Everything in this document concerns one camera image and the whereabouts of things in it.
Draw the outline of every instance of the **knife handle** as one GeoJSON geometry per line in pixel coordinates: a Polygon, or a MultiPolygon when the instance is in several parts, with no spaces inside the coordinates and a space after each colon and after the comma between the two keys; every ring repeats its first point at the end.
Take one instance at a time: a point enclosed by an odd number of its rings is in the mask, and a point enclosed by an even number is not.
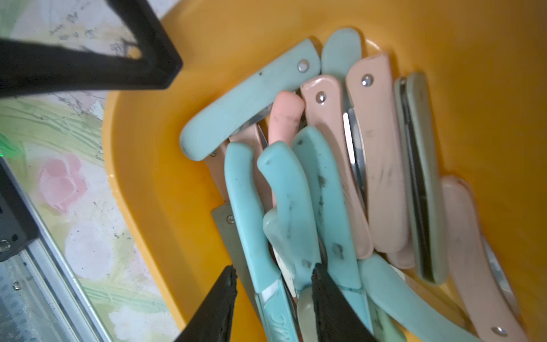
{"type": "Polygon", "coordinates": [[[270,256],[262,230],[264,209],[253,181],[253,149],[244,143],[230,143],[224,174],[254,290],[260,293],[277,281],[281,272],[270,256]]]}
{"type": "Polygon", "coordinates": [[[410,238],[402,250],[393,253],[387,253],[387,260],[398,269],[408,270],[416,266],[414,259],[414,245],[410,238]]]}
{"type": "Polygon", "coordinates": [[[350,108],[345,90],[346,76],[362,55],[361,36],[352,28],[342,28],[330,35],[321,50],[321,73],[334,76],[341,84],[344,110],[350,108]]]}
{"type": "Polygon", "coordinates": [[[362,130],[366,203],[374,247],[379,252],[397,252],[406,245],[410,229],[388,56],[378,55],[358,61],[346,77],[346,86],[362,130]]]}
{"type": "Polygon", "coordinates": [[[357,259],[368,258],[374,246],[347,154],[342,121],[342,85],[333,76],[321,75],[304,83],[300,90],[306,102],[308,125],[316,127],[321,132],[334,154],[344,190],[344,201],[357,259]],[[325,96],[324,101],[318,101],[321,93],[325,96]]]}
{"type": "Polygon", "coordinates": [[[298,313],[298,325],[304,342],[317,342],[317,322],[313,309],[312,288],[306,287],[298,298],[296,304],[298,313]]]}
{"type": "Polygon", "coordinates": [[[477,334],[484,342],[527,341],[526,333],[505,302],[490,269],[479,216],[467,185],[454,176],[443,177],[441,184],[446,206],[450,274],[477,334]]]}
{"type": "Polygon", "coordinates": [[[429,91],[426,75],[420,72],[410,74],[407,79],[399,78],[395,81],[395,101],[397,103],[399,117],[399,132],[403,146],[403,160],[407,186],[407,206],[410,214],[410,227],[412,230],[412,243],[414,244],[416,270],[422,279],[434,282],[438,285],[446,281],[448,274],[448,261],[446,257],[446,213],[443,191],[440,185],[439,166],[437,162],[437,148],[433,134],[433,115],[429,104],[429,91]],[[406,93],[401,93],[401,86],[405,84],[406,93]],[[403,108],[404,102],[408,103],[408,112],[403,108]],[[419,163],[423,172],[423,182],[427,198],[428,221],[428,245],[427,240],[419,239],[417,218],[414,214],[415,204],[412,199],[411,163],[409,151],[412,150],[407,140],[408,129],[412,128],[415,136],[415,145],[419,157],[419,163]],[[422,260],[420,250],[428,248],[430,257],[422,260]]]}
{"type": "Polygon", "coordinates": [[[481,342],[424,302],[378,254],[358,263],[370,299],[423,342],[481,342]]]}
{"type": "Polygon", "coordinates": [[[268,185],[268,182],[258,171],[257,160],[258,157],[264,151],[262,146],[262,139],[260,138],[260,132],[257,124],[253,124],[238,133],[235,133],[230,137],[230,142],[242,142],[249,145],[253,149],[253,178],[254,185],[257,187],[258,195],[264,206],[264,211],[268,211],[273,208],[272,205],[272,190],[268,185]]]}
{"type": "Polygon", "coordinates": [[[220,192],[220,196],[222,196],[225,202],[230,202],[228,190],[226,189],[226,179],[224,177],[224,158],[226,157],[226,148],[229,143],[229,141],[224,141],[213,153],[203,160],[207,168],[209,168],[214,185],[217,186],[218,192],[220,192]]]}
{"type": "Polygon", "coordinates": [[[182,152],[191,160],[203,160],[280,91],[294,91],[320,71],[313,43],[302,41],[191,118],[179,138],[182,152]],[[299,67],[301,61],[308,67],[299,67]]]}
{"type": "Polygon", "coordinates": [[[333,153],[325,138],[313,126],[298,132],[293,141],[293,151],[306,174],[317,231],[327,252],[328,273],[343,288],[342,292],[353,311],[370,329],[368,302],[356,293],[362,285],[344,204],[344,191],[333,153]]]}
{"type": "MultiPolygon", "coordinates": [[[[284,141],[287,145],[293,142],[300,119],[304,112],[304,100],[291,91],[281,91],[277,94],[270,112],[268,124],[268,144],[284,141]]],[[[273,206],[276,206],[275,196],[272,197],[273,206]]]]}
{"type": "Polygon", "coordinates": [[[299,295],[311,285],[313,268],[321,262],[306,175],[294,152],[282,141],[268,146],[257,164],[277,199],[277,228],[264,233],[280,255],[286,251],[289,256],[284,262],[289,270],[295,270],[293,284],[299,295]]]}
{"type": "Polygon", "coordinates": [[[267,291],[256,294],[255,300],[268,342],[299,342],[281,277],[267,291]]]}
{"type": "Polygon", "coordinates": [[[393,323],[391,317],[370,300],[370,298],[366,300],[369,303],[374,337],[379,342],[406,342],[405,334],[393,323]]]}

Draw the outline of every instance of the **stainless steel blade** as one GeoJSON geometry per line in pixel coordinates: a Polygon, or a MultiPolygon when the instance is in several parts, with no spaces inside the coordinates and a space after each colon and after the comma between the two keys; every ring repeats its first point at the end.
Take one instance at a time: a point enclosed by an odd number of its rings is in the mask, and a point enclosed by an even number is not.
{"type": "Polygon", "coordinates": [[[265,119],[268,115],[270,115],[270,112],[272,110],[273,103],[266,106],[264,109],[262,109],[260,112],[255,114],[252,118],[249,119],[249,121],[245,122],[243,125],[241,125],[237,130],[235,130],[231,135],[234,135],[235,133],[241,132],[245,128],[254,125],[261,120],[265,119]]]}
{"type": "Polygon", "coordinates": [[[353,138],[351,136],[350,119],[347,113],[344,113],[342,115],[342,121],[344,122],[344,136],[346,139],[347,155],[348,157],[350,157],[350,167],[353,173],[353,179],[355,180],[355,184],[357,187],[357,195],[359,196],[359,201],[361,201],[361,205],[363,206],[363,208],[366,208],[364,199],[363,199],[363,192],[362,192],[363,184],[361,182],[359,168],[357,167],[357,162],[355,158],[355,147],[353,146],[353,138]]]}
{"type": "Polygon", "coordinates": [[[348,109],[347,119],[349,122],[349,128],[351,133],[351,141],[353,143],[353,156],[355,158],[354,166],[352,166],[354,177],[359,189],[363,205],[365,207],[365,215],[368,218],[368,196],[366,187],[366,153],[363,144],[363,136],[361,135],[361,127],[355,116],[353,108],[348,109]]]}
{"type": "Polygon", "coordinates": [[[266,137],[264,136],[264,132],[262,132],[262,128],[260,125],[258,126],[258,132],[260,133],[260,141],[262,141],[262,146],[264,148],[268,147],[268,140],[266,140],[266,137]]]}
{"type": "Polygon", "coordinates": [[[488,256],[490,268],[492,269],[494,278],[496,278],[496,281],[498,282],[499,289],[502,291],[502,295],[505,298],[505,301],[507,302],[509,307],[511,308],[513,314],[515,316],[518,316],[520,314],[520,308],[519,302],[516,300],[515,293],[513,293],[513,289],[511,289],[511,285],[509,284],[509,281],[507,280],[507,277],[503,272],[502,266],[499,264],[498,259],[496,258],[496,255],[492,250],[492,247],[490,247],[490,244],[488,243],[488,240],[486,240],[484,235],[482,235],[482,241],[484,243],[486,255],[488,256]]]}

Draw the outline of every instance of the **screw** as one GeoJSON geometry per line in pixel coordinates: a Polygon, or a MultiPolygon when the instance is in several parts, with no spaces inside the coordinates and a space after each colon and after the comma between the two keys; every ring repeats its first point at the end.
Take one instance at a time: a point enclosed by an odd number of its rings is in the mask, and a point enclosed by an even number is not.
{"type": "Polygon", "coordinates": [[[361,83],[364,86],[371,86],[374,82],[374,77],[371,74],[366,74],[363,76],[363,79],[361,80],[361,83]]]}
{"type": "Polygon", "coordinates": [[[327,95],[325,94],[324,91],[318,92],[317,95],[315,96],[315,100],[317,101],[317,103],[320,103],[320,104],[325,103],[326,99],[327,99],[327,95]]]}
{"type": "Polygon", "coordinates": [[[309,68],[310,62],[308,62],[307,60],[300,60],[298,62],[298,71],[300,71],[301,73],[305,73],[306,71],[308,71],[309,68]]]}
{"type": "Polygon", "coordinates": [[[508,335],[507,332],[501,327],[492,327],[492,331],[494,332],[494,334],[502,337],[506,337],[508,335]]]}
{"type": "Polygon", "coordinates": [[[0,241],[0,253],[8,251],[11,248],[11,244],[8,240],[2,240],[0,241]]]}

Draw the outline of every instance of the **beige knife handle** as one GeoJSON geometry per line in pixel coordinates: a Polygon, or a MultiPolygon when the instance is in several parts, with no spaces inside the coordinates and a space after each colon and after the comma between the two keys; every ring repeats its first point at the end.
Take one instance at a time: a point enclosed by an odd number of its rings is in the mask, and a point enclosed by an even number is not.
{"type": "Polygon", "coordinates": [[[344,189],[355,254],[358,259],[368,258],[374,246],[347,154],[342,119],[342,86],[336,78],[321,75],[304,83],[300,91],[306,102],[307,124],[321,132],[334,154],[344,189]]]}
{"type": "Polygon", "coordinates": [[[482,244],[473,197],[454,176],[441,180],[446,207],[450,273],[477,334],[484,342],[528,341],[498,287],[482,244]]]}
{"type": "Polygon", "coordinates": [[[222,196],[222,199],[226,203],[230,202],[228,190],[226,189],[226,180],[224,178],[224,157],[226,156],[226,147],[228,147],[228,143],[229,141],[226,140],[220,144],[213,153],[203,160],[205,165],[209,168],[214,185],[217,186],[220,196],[222,196]]]}
{"type": "Polygon", "coordinates": [[[414,245],[409,239],[402,250],[393,253],[387,253],[387,260],[398,269],[408,270],[416,266],[414,259],[414,245]]]}
{"type": "Polygon", "coordinates": [[[397,252],[406,245],[410,228],[388,56],[377,55],[355,63],[346,77],[346,86],[363,138],[366,203],[374,247],[379,252],[397,252]]]}
{"type": "Polygon", "coordinates": [[[264,151],[264,147],[262,146],[262,140],[260,138],[260,132],[258,130],[258,125],[253,124],[245,128],[244,130],[235,133],[229,139],[230,142],[242,142],[249,145],[253,149],[254,185],[257,187],[258,195],[260,196],[260,200],[262,201],[262,205],[264,206],[264,212],[267,212],[268,210],[273,208],[272,189],[266,181],[266,178],[264,178],[264,176],[257,167],[257,159],[262,154],[262,151],[264,151]]]}

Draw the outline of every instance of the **light green knife handle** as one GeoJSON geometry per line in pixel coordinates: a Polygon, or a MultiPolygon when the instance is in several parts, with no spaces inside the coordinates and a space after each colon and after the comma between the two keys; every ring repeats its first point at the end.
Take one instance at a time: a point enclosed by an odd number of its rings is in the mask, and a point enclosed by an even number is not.
{"type": "Polygon", "coordinates": [[[352,28],[342,28],[330,35],[321,51],[321,73],[337,78],[342,85],[344,111],[351,107],[346,91],[346,75],[362,58],[361,36],[352,28]]]}
{"type": "MultiPolygon", "coordinates": [[[[299,295],[311,285],[313,269],[321,262],[306,175],[294,152],[282,141],[268,146],[257,164],[277,199],[277,228],[265,229],[264,233],[280,256],[287,259],[283,262],[294,273],[294,288],[299,295]]],[[[266,214],[265,223],[274,210],[266,214]]]]}
{"type": "Polygon", "coordinates": [[[369,302],[370,317],[373,321],[374,337],[379,342],[406,342],[405,334],[393,323],[385,311],[380,309],[370,298],[369,302]]]}
{"type": "Polygon", "coordinates": [[[230,143],[224,174],[264,332],[269,342],[298,342],[281,271],[270,257],[262,230],[264,209],[253,182],[253,149],[230,143]]]}
{"type": "Polygon", "coordinates": [[[179,138],[182,152],[191,160],[205,159],[280,91],[294,91],[320,71],[313,43],[302,41],[191,118],[179,138]]]}
{"type": "Polygon", "coordinates": [[[429,306],[378,254],[358,264],[370,299],[423,342],[480,342],[429,306]]]}
{"type": "Polygon", "coordinates": [[[329,143],[317,128],[308,126],[296,135],[292,148],[306,173],[317,231],[327,252],[328,272],[353,311],[371,330],[368,302],[359,278],[344,190],[329,143]]]}

